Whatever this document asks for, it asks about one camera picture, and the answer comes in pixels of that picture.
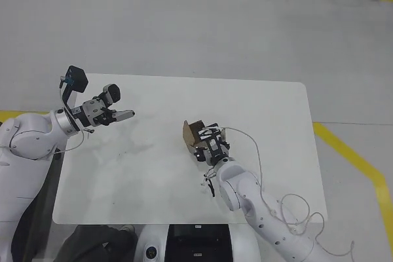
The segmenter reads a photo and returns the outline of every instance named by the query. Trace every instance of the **small cardboard box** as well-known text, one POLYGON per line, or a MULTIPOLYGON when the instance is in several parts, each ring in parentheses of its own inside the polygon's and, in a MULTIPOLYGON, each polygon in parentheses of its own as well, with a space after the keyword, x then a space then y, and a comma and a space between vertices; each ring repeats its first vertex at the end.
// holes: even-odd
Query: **small cardboard box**
MULTIPOLYGON (((202 122, 202 120, 199 120, 192 124, 188 124, 188 121, 186 120, 183 122, 182 137, 191 154, 195 152, 195 148, 197 147, 203 147, 205 149, 208 149, 206 142, 201 141, 198 134, 198 132, 201 131, 204 127, 205 124, 202 122)), ((225 130, 221 131, 221 138, 223 139, 223 141, 226 141, 225 130)))

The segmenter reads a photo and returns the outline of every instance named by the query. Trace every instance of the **white tabletop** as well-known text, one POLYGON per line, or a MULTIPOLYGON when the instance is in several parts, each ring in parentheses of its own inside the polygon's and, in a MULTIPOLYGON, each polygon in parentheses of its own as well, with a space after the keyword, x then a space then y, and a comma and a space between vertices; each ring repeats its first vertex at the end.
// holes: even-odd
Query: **white tabletop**
MULTIPOLYGON (((183 121, 203 120, 239 128, 259 144, 264 188, 277 198, 305 197, 327 218, 322 178, 305 86, 301 83, 88 74, 76 105, 115 83, 121 100, 113 109, 136 116, 86 135, 64 157, 53 219, 62 224, 245 223, 219 194, 202 187, 208 169, 182 138, 183 121)), ((67 148, 81 136, 70 138, 67 148)), ((259 173, 254 144, 227 132, 230 156, 259 173)), ((301 201, 286 204, 305 216, 301 201)))

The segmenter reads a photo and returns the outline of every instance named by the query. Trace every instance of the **white robot body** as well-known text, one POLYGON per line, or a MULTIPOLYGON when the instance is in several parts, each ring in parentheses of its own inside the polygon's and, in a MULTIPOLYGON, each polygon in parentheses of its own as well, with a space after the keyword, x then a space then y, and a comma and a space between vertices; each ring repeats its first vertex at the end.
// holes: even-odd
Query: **white robot body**
MULTIPOLYGON (((40 123, 39 126, 41 126, 42 119, 44 119, 42 115, 36 115, 34 117, 31 116, 30 118, 38 119, 38 122, 40 123)), ((20 124, 20 122, 19 118, 9 119, 0 127, 1 261, 12 261, 10 245, 13 234, 18 226, 18 222, 22 214, 41 189, 52 160, 52 158, 32 160, 19 157, 16 153, 10 151, 10 148, 12 148, 12 138, 20 131, 19 127, 23 125, 20 124)), ((34 150, 36 147, 31 145, 30 148, 34 150)))
MULTIPOLYGON (((233 158, 224 158, 214 168, 222 199, 231 211, 242 209, 246 221, 262 238, 268 241, 286 260, 294 262, 331 261, 329 255, 307 235, 297 235, 301 225, 290 225, 292 232, 283 223, 281 203, 268 193, 261 198, 260 182, 233 158)), ((282 212, 288 223, 296 223, 294 215, 285 207, 282 212)))

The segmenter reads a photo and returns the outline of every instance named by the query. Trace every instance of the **gray floor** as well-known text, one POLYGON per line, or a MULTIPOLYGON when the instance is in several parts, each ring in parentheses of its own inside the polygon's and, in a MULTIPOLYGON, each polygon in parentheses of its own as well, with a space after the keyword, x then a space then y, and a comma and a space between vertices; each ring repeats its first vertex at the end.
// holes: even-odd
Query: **gray floor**
MULTIPOLYGON (((368 124, 326 126, 385 174, 393 198, 393 3, 0 0, 0 109, 58 108, 58 77, 70 64, 88 73, 300 81, 313 121, 368 124)), ((316 143, 329 213, 323 244, 343 252, 354 239, 357 262, 390 261, 371 182, 316 143)), ((57 248, 65 231, 54 226, 48 246, 57 248)), ((266 261, 280 261, 259 245, 266 261)))

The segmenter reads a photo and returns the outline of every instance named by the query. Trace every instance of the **black panel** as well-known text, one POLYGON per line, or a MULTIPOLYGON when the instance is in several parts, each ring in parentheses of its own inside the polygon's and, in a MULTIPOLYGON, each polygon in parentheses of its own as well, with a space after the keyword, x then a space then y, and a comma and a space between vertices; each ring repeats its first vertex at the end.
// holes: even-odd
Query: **black panel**
POLYGON ((170 225, 164 262, 233 262, 228 225, 170 225))

